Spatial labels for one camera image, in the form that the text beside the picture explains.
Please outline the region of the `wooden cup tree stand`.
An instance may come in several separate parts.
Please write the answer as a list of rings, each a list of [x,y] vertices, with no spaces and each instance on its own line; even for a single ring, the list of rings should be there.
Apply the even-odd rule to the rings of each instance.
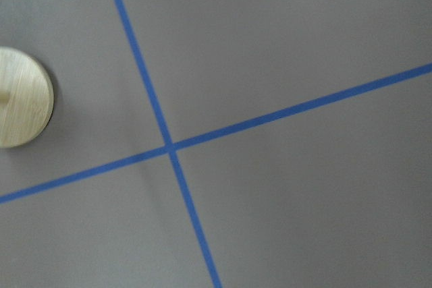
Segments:
[[[55,95],[43,65],[23,51],[1,47],[1,147],[34,140],[48,125]]]

